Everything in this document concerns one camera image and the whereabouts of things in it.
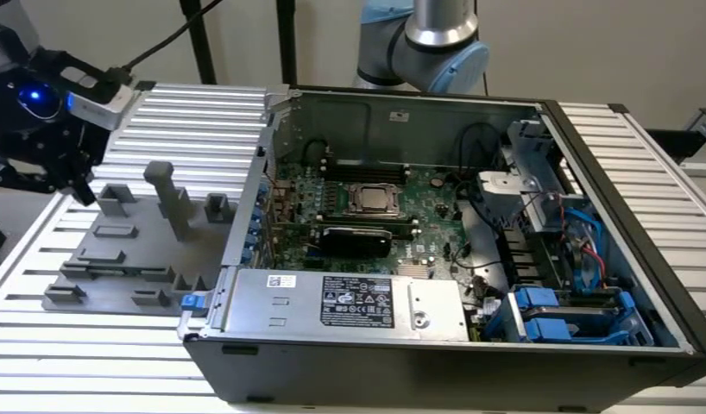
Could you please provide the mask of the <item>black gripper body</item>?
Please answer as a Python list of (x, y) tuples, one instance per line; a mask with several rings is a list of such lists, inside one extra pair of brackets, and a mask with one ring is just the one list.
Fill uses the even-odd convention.
[(28, 75), (0, 75), (0, 161), (22, 173), (46, 174), (63, 153), (88, 154), (102, 163), (110, 130), (70, 112), (70, 99)]

